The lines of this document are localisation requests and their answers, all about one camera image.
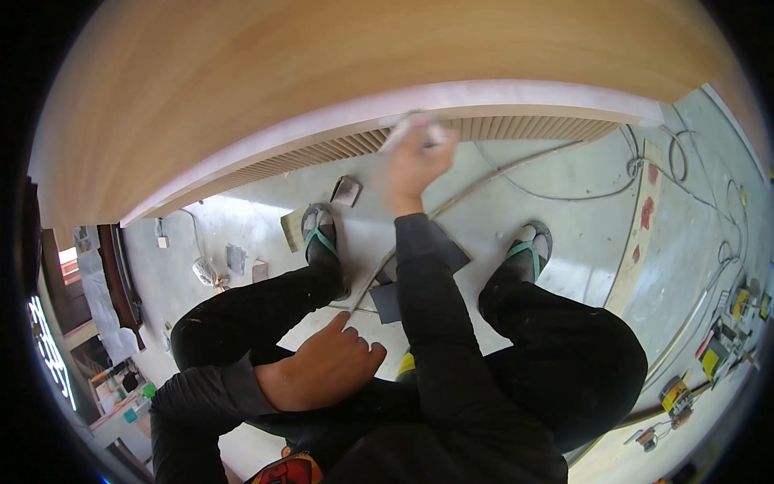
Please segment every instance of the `leg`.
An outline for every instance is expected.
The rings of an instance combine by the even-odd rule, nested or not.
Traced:
[[[307,314],[346,293],[336,253],[336,228],[327,208],[310,206],[302,219],[308,267],[212,297],[172,330],[180,370],[227,365],[251,352],[254,365],[292,354],[276,343]]]
[[[514,344],[486,360],[505,395],[567,452],[628,415],[645,381],[645,352],[620,318],[535,286],[524,271],[530,254],[514,258],[479,296],[481,315]]]

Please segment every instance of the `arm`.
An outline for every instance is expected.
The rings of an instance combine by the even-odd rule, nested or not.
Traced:
[[[275,412],[247,355],[234,365],[176,374],[151,403],[156,482],[227,482],[218,438],[250,417]]]
[[[338,314],[295,355],[253,367],[249,355],[230,366],[189,368],[153,397],[151,441],[157,482],[226,482],[219,436],[276,411],[333,405],[369,382],[387,351],[368,343],[349,313]]]
[[[396,214],[398,303],[411,344],[423,414],[446,428],[486,434],[546,434],[525,424],[524,413],[500,391],[484,361],[467,308],[451,271],[430,234],[421,194],[452,164],[456,133],[426,148],[425,120],[396,147],[390,164],[390,195]]]

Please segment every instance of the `sandal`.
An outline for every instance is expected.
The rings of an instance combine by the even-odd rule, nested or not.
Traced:
[[[327,216],[330,218],[330,224],[327,223],[320,223],[320,213],[324,212],[327,214]],[[314,217],[315,224],[311,228],[307,228],[307,219],[309,217]],[[320,230],[320,227],[325,227],[324,230],[329,233],[329,235],[325,235],[322,230]],[[339,260],[338,252],[336,250],[336,225],[334,223],[333,216],[330,214],[330,210],[328,206],[325,204],[311,204],[309,208],[303,213],[303,216],[301,218],[301,235],[303,236],[303,251],[304,251],[304,257],[307,260],[307,263],[309,263],[310,259],[310,245],[312,244],[312,241],[315,239],[322,244],[323,247],[325,247],[326,250],[322,250],[320,247],[313,248],[314,254],[313,257],[315,259],[319,259],[320,263],[328,265],[331,269],[337,270],[339,273],[341,273],[341,261]],[[339,296],[339,298],[335,300],[345,300],[349,297],[349,286],[346,284],[346,281],[344,280],[344,277],[342,276],[342,285],[344,287],[344,294],[342,296]]]
[[[525,250],[529,250],[532,254],[532,260],[533,260],[533,283],[537,281],[537,278],[540,276],[543,269],[546,268],[546,264],[548,263],[548,259],[551,258],[551,252],[553,251],[553,238],[551,237],[551,231],[546,227],[543,223],[538,221],[531,221],[529,223],[526,223],[522,226],[522,229],[526,227],[532,227],[535,229],[535,237],[533,237],[531,240],[523,241],[521,239],[516,239],[511,244],[511,248],[508,250],[508,253],[505,254],[505,259],[503,260],[503,263],[505,263],[508,259],[511,259],[513,256],[515,256],[518,253],[521,253]],[[538,235],[542,235],[546,238],[546,244],[548,245],[548,255],[547,257],[543,257],[538,253],[537,248],[535,247],[535,239]]]

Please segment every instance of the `hand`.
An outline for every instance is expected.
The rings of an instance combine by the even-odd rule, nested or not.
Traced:
[[[371,381],[387,350],[375,342],[369,351],[358,330],[344,329],[349,316],[347,311],[337,314],[328,326],[311,335],[295,355],[254,368],[272,407],[285,412],[329,407]]]
[[[396,217],[422,213],[422,192],[427,185],[446,173],[454,159],[459,135],[446,129],[443,145],[426,148],[427,117],[412,116],[413,126],[405,139],[392,151],[389,168],[389,195]]]

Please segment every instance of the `flip-flop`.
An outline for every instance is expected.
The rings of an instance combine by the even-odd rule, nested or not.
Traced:
[[[543,235],[546,237],[546,244],[548,245],[548,257],[544,258],[538,254],[537,248],[534,246],[534,239],[527,241],[516,239],[511,244],[511,248],[508,250],[508,253],[505,254],[505,259],[503,259],[503,262],[520,252],[529,250],[532,253],[533,259],[533,274],[535,276],[533,282],[536,282],[537,278],[540,276],[540,273],[543,271],[543,269],[545,269],[546,264],[548,263],[548,259],[551,258],[551,252],[553,251],[553,238],[551,237],[551,231],[543,223],[538,221],[530,221],[524,224],[523,227],[526,227],[527,225],[534,227],[536,233],[535,237],[538,235]]]
[[[320,241],[322,245],[325,246],[326,249],[330,250],[330,252],[334,255],[336,260],[339,261],[339,264],[341,266],[341,260],[339,259],[338,252],[336,250],[336,241],[337,241],[337,233],[336,233],[336,223],[330,224],[331,229],[333,230],[334,237],[333,241],[331,241],[326,235],[320,230],[320,226],[317,225],[317,214],[321,211],[326,211],[328,214],[330,214],[330,209],[325,204],[311,204],[307,211],[303,213],[303,216],[301,217],[301,235],[303,236],[303,254],[304,258],[307,260],[307,263],[309,263],[309,244],[314,240],[315,237],[317,237],[317,240]],[[307,218],[310,216],[315,217],[315,226],[309,230],[306,230],[304,227],[306,227],[306,221]],[[349,284],[347,284],[347,280],[344,277],[344,273],[342,271],[341,275],[341,283],[344,286],[344,292],[342,295],[340,295],[338,298],[334,300],[345,300],[350,295],[350,287]]]
[[[320,241],[321,244],[323,244],[328,250],[330,250],[334,256],[336,256],[336,259],[338,259],[338,252],[336,252],[336,244],[335,244],[335,237],[336,237],[336,224],[330,224],[334,231],[334,241],[331,242],[328,240],[328,237],[325,236],[323,232],[320,231],[320,226],[317,225],[315,222],[315,225],[312,229],[306,230],[304,227],[307,224],[307,218],[311,215],[314,215],[315,220],[317,220],[317,214],[319,214],[321,211],[326,211],[330,214],[330,210],[328,210],[328,207],[326,207],[324,204],[311,204],[307,211],[303,213],[303,216],[301,217],[301,235],[303,235],[303,254],[304,258],[306,258],[307,262],[309,262],[309,244],[314,240],[315,237],[317,237],[317,240]]]

